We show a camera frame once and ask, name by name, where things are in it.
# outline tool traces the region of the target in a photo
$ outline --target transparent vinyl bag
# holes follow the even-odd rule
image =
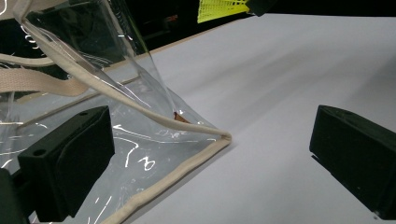
[[[79,112],[110,110],[115,155],[64,223],[121,223],[230,144],[166,88],[122,0],[8,0],[0,13],[0,41],[14,40],[0,44],[2,168]]]

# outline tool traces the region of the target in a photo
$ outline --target beige fabric trim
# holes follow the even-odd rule
[[[128,202],[113,215],[105,219],[102,224],[113,224],[123,222],[129,215],[136,211],[140,206],[153,200],[155,197],[160,195],[162,192],[167,190],[169,187],[174,185],[180,178],[186,175],[188,172],[192,171],[197,166],[201,165],[205,161],[212,158],[216,153],[218,153],[223,148],[230,144],[229,140],[220,139],[207,148],[190,157],[186,161],[183,161],[174,171],[169,175],[164,177],[162,180],[158,181],[148,189],[132,196]]]
[[[88,86],[75,78],[60,80],[30,69],[0,69],[0,92],[43,91],[63,96],[78,96]]]

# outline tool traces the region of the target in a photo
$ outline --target black background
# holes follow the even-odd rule
[[[224,23],[249,17],[241,13],[198,24],[199,0],[125,0],[149,49],[201,33]],[[369,0],[278,0],[269,13],[394,17],[390,1]],[[166,18],[177,16],[173,21]]]

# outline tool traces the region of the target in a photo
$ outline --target bag handle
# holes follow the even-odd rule
[[[15,63],[22,66],[29,67],[43,67],[53,65],[54,62],[50,58],[21,58],[16,56],[10,56],[7,54],[0,54],[0,62],[2,63]]]
[[[23,68],[0,70],[0,92],[43,91],[63,96],[78,96],[88,86],[75,78],[60,80],[45,73]]]

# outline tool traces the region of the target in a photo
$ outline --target yellow object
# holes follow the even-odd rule
[[[248,0],[200,0],[198,23],[248,12]]]

